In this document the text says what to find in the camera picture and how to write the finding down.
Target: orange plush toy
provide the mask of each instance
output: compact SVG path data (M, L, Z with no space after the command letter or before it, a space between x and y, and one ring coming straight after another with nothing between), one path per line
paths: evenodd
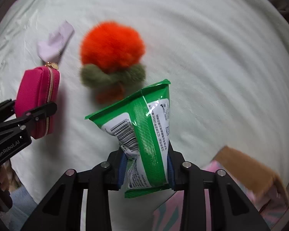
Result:
M113 21L100 23L86 34L80 47L82 83L90 88L108 87L96 97L99 103L123 99L124 85L145 79L139 63L144 53L136 30Z

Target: pink pouch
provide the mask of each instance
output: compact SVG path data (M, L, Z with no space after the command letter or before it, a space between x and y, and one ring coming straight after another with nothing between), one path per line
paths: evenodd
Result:
M60 73L50 66L37 67L26 70L19 86L16 102L16 117L22 116L26 111L41 106L47 102L54 102L57 98ZM54 116L38 121L31 136L41 138L52 133Z

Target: white sheet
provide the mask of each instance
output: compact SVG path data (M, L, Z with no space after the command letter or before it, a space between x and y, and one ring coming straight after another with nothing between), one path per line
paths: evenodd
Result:
M288 183L289 25L268 1L20 0L0 25L0 101L16 97L24 70L41 65L37 40L64 20L76 32L60 63L56 130L12 159L36 202L67 169L91 169L117 149L114 138L84 120L99 106L79 80L79 43L104 20L142 35L144 85L172 82L175 150L201 167L229 145ZM110 192L113 230L149 230L151 213L171 194L124 199L123 192Z

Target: gold zipper pull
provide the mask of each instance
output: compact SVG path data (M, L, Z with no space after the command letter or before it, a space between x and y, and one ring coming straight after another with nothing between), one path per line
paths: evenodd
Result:
M58 64L55 63L55 62L49 62L49 61L48 61L47 63L45 63L45 66L46 66L46 67L53 68L53 69L55 69L55 70L58 70L58 69L59 69Z

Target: green snack package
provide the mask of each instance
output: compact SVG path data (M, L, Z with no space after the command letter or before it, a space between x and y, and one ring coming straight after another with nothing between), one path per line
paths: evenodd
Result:
M155 83L85 117L116 136L127 155L126 198L169 188L169 84Z

